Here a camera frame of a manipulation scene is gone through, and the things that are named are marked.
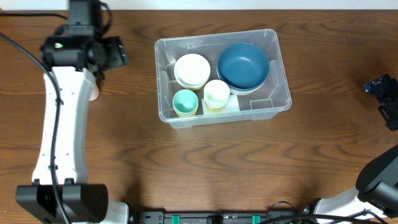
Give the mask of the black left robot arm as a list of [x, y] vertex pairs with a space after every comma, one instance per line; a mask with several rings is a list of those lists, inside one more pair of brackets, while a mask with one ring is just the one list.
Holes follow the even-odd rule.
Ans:
[[88, 183], [85, 159], [89, 104], [96, 81], [129, 59], [119, 37], [107, 37], [101, 1], [70, 1], [68, 22], [48, 37], [37, 64], [44, 71], [45, 118], [39, 158], [17, 203], [42, 223], [127, 223], [129, 207]]

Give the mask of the yellow cup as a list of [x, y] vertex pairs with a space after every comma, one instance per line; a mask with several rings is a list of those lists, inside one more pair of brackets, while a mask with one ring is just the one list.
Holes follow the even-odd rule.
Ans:
[[204, 114], [218, 114], [222, 113], [223, 110], [225, 109], [225, 106], [219, 107], [219, 108], [214, 108], [208, 104], [205, 105], [206, 108], [203, 110]]
[[175, 110], [175, 112], [178, 115], [178, 117], [189, 117], [189, 116], [195, 116], [197, 110], [190, 111], [189, 113], [183, 113], [179, 110]]

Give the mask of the pink cup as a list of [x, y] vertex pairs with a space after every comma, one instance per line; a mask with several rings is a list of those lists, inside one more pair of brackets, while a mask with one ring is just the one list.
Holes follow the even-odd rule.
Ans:
[[90, 95], [90, 101], [94, 101], [95, 99], [97, 99], [97, 97], [99, 97], [99, 94], [100, 94], [100, 90], [99, 90], [97, 84], [94, 83], [93, 89], [92, 89], [92, 92]]

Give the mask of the pale mint cup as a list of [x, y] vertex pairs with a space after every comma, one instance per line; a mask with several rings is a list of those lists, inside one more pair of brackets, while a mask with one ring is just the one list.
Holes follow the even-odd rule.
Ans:
[[229, 86], [221, 80], [209, 81], [204, 87], [205, 102], [212, 108], [221, 108], [227, 104], [229, 95]]

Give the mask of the green cup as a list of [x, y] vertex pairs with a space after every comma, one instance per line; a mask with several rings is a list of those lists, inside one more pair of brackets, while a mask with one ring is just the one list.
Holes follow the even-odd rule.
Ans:
[[190, 111], [198, 109], [199, 102], [197, 95], [193, 91], [180, 90], [174, 95], [172, 104], [174, 110], [189, 113]]

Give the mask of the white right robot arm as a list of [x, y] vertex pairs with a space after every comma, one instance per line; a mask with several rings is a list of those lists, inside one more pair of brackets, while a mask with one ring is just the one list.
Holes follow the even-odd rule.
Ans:
[[[378, 111], [391, 131], [397, 131], [397, 80], [388, 74], [364, 84], [373, 95]], [[303, 209], [304, 214], [369, 219], [397, 217], [397, 146], [369, 162], [358, 175], [356, 185], [335, 197], [320, 198]]]

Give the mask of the white bowl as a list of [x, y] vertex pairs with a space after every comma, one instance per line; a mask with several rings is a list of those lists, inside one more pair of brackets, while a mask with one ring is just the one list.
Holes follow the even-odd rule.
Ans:
[[185, 86], [194, 87], [208, 81], [211, 73], [210, 63], [199, 54], [186, 54], [174, 66], [175, 79]]

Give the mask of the yellow bowl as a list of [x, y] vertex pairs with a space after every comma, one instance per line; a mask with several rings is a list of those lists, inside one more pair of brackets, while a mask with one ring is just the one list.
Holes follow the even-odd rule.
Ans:
[[197, 91], [197, 90], [203, 88], [205, 86], [205, 83], [201, 84], [201, 85], [197, 85], [197, 86], [189, 86], [189, 85], [185, 85], [185, 84], [182, 84], [182, 83], [179, 83], [179, 85], [182, 86], [184, 89]]

